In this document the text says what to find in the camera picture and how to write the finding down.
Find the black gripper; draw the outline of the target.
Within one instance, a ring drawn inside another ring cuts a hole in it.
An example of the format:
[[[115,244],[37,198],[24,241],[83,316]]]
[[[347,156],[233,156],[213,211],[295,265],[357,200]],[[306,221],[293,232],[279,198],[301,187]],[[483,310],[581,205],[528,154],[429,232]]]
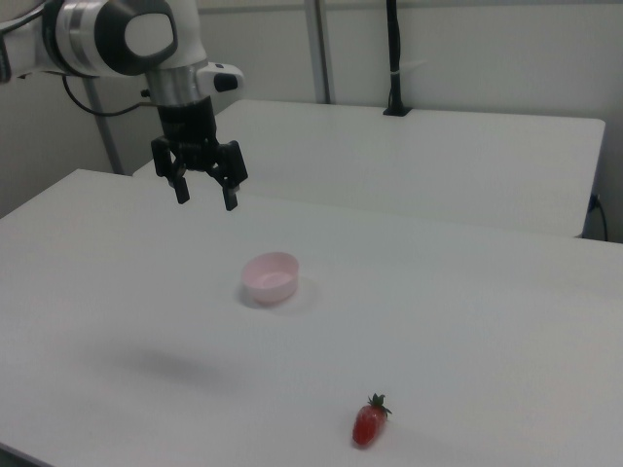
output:
[[[207,171],[222,188],[227,211],[238,206],[239,185],[248,178],[237,141],[220,144],[211,98],[183,106],[157,106],[163,135],[151,142],[156,174],[174,190],[177,202],[190,199],[186,168]]]

